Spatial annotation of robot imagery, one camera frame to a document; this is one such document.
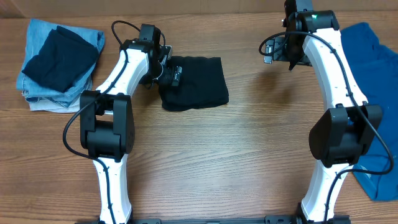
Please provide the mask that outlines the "black t-shirt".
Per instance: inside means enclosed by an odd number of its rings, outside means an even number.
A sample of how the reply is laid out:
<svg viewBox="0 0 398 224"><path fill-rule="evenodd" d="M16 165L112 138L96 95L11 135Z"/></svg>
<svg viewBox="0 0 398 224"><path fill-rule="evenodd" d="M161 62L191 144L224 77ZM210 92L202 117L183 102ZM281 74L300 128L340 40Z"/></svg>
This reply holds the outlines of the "black t-shirt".
<svg viewBox="0 0 398 224"><path fill-rule="evenodd" d="M169 65L181 67L177 86L160 86L162 107L168 111L212 108L229 102L221 58L173 56Z"/></svg>

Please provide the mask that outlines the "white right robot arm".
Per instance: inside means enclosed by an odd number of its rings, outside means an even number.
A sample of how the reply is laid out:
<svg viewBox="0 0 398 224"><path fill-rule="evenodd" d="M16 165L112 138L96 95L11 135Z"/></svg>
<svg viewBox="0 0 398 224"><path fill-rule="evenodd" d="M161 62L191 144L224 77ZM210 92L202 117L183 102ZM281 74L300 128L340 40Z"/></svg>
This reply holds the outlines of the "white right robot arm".
<svg viewBox="0 0 398 224"><path fill-rule="evenodd" d="M285 32L260 44L265 63L289 62L313 67L323 98L324 114L308 141L315 168L306 195L291 223L350 223L333 209L343 185L376 136L382 109L371 105L357 85L341 41L340 25L331 10L316 11L311 1L286 0Z"/></svg>

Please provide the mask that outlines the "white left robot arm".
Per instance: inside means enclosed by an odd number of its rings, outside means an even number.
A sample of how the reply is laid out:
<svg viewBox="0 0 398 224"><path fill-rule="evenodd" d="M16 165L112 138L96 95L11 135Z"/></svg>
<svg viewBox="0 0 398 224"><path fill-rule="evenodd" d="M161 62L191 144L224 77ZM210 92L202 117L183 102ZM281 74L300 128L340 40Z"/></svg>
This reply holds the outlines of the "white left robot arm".
<svg viewBox="0 0 398 224"><path fill-rule="evenodd" d="M80 96L80 142L96 168L101 196L97 223L132 223L127 158L135 140L131 98L138 85L176 87L182 68L168 65L172 47L154 25L120 43L119 60L95 90Z"/></svg>

